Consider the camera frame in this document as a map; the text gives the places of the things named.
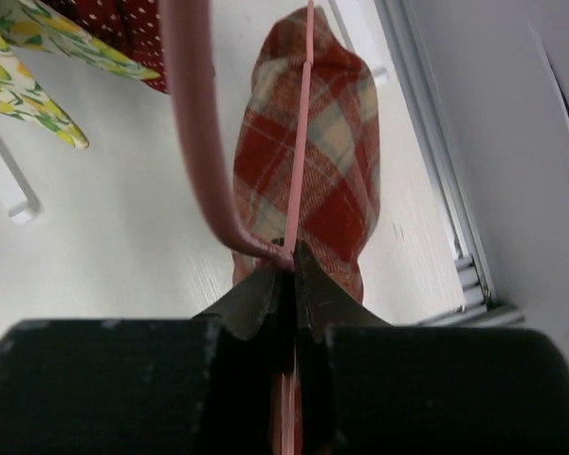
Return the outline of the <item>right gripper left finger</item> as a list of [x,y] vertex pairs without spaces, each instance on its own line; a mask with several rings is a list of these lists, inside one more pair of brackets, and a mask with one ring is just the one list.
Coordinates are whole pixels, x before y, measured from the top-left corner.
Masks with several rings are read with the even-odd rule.
[[0,338],[0,454],[269,454],[282,275],[193,318],[26,319]]

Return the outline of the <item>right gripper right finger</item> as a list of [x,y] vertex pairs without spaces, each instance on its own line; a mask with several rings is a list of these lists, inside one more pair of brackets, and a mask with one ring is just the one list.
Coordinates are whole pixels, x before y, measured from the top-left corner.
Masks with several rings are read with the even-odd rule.
[[569,454],[569,367],[524,328],[393,326],[295,254],[305,454]]

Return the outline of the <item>red plaid skirt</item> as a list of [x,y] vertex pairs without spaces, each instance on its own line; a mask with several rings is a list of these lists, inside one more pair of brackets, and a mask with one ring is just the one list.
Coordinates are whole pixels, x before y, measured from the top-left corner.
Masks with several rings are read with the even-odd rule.
[[312,70],[298,237],[362,300],[358,260],[380,212],[378,99],[368,66],[339,42],[321,8],[293,11],[264,40],[235,151],[234,202],[251,233],[283,237],[306,61]]

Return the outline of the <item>pink wire hanger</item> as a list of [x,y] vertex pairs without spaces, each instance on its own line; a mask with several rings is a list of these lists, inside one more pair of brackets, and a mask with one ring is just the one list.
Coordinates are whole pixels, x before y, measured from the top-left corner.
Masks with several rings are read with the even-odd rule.
[[322,454],[327,440],[308,419],[307,370],[321,348],[300,323],[306,246],[296,246],[307,130],[315,7],[302,16],[303,72],[284,239],[249,232],[226,173],[214,89],[211,5],[164,1],[160,33],[176,129],[197,204],[229,250],[258,258],[254,270],[197,316],[153,322],[156,349],[153,452],[163,454]]

